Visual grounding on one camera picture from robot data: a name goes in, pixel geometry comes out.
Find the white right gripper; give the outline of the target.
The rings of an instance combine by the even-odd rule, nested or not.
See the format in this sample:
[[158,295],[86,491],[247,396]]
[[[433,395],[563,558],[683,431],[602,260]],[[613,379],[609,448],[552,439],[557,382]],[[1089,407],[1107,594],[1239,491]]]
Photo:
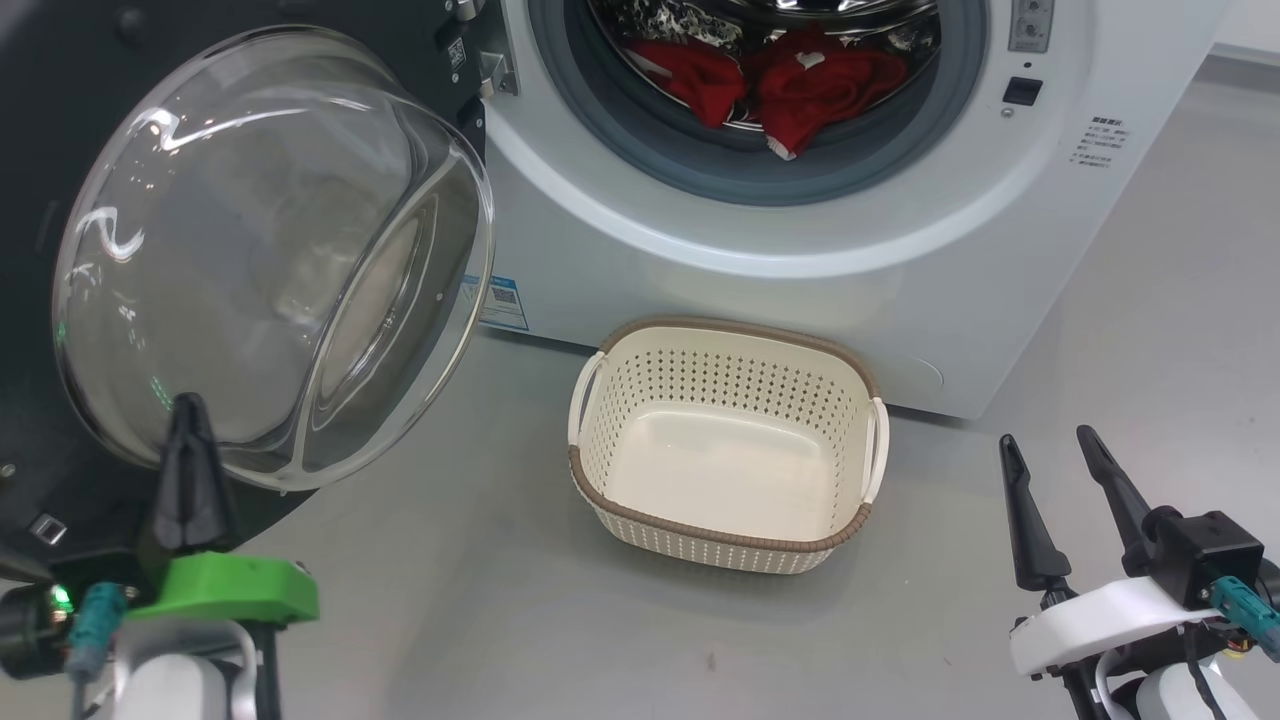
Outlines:
[[[1146,578],[1153,542],[1143,530],[1151,506],[1132,483],[1093,427],[1079,425],[1076,439],[1093,480],[1102,488],[1123,542],[1121,565],[1130,578],[1065,600],[1010,630],[1012,666],[1029,676],[1116,650],[1211,618],[1188,610]],[[1028,592],[1068,594],[1071,565],[1060,552],[1030,492],[1030,470],[1011,434],[998,441],[1007,527],[1016,585]]]

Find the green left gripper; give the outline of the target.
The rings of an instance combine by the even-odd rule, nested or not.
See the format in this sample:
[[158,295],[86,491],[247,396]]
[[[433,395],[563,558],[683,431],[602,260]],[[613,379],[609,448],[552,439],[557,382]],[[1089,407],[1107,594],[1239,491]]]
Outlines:
[[[204,398],[175,398],[163,448],[151,532],[174,555],[195,547],[229,552],[241,541],[236,498],[221,465]],[[173,560],[154,602],[131,609],[127,621],[195,618],[288,626],[319,619],[319,589],[298,564],[239,553],[196,553]]]

